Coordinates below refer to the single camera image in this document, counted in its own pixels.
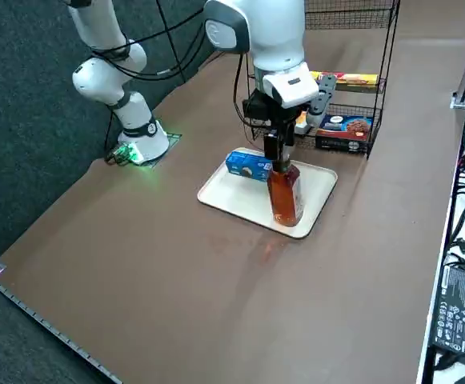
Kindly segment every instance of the bottle label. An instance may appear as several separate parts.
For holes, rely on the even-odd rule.
[[[296,218],[301,218],[303,215],[303,199],[300,178],[297,178],[293,185],[293,199],[295,201],[295,216]]]

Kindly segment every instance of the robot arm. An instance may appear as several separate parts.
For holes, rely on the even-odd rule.
[[[131,77],[107,62],[140,72],[146,66],[145,50],[138,43],[115,49],[126,44],[126,37],[111,0],[70,0],[67,4],[79,37],[98,54],[72,74],[76,90],[85,98],[106,104],[118,117],[123,126],[118,142],[130,149],[135,164],[163,155],[169,146],[165,131],[145,98],[139,92],[123,89]]]
[[[304,59],[303,0],[208,0],[206,33],[217,50],[251,53],[256,88],[291,108],[318,96]]]

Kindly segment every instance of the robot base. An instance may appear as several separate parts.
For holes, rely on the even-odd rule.
[[[156,124],[158,126],[158,131],[152,137],[145,135],[139,138],[132,138],[125,135],[123,132],[118,137],[119,144],[126,144],[132,149],[130,161],[137,166],[160,158],[166,153],[170,146],[168,136],[161,127],[159,121],[156,120]]]

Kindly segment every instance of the label on power supply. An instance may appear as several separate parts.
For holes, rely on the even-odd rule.
[[[465,353],[465,270],[445,266],[437,297],[434,344]]]

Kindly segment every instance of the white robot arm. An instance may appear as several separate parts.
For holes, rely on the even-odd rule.
[[[127,70],[140,72],[145,68],[145,50],[138,43],[115,49],[126,45],[127,40],[111,0],[67,0],[67,5],[79,37],[92,51]],[[134,153],[131,161],[140,165],[162,156],[169,142],[145,98],[122,88],[130,79],[99,56],[86,60],[72,75],[81,95],[113,110],[123,126],[118,142],[130,147]]]
[[[303,104],[320,100],[318,84],[304,58],[304,0],[207,0],[204,17],[207,37],[216,49],[241,55],[250,52],[256,91],[247,105],[255,98],[258,106],[264,106],[261,119],[271,122],[271,132],[264,137],[266,157],[287,160]]]
[[[303,0],[208,0],[206,33],[213,46],[235,54],[250,52],[256,88],[291,108],[317,97],[303,51]]]

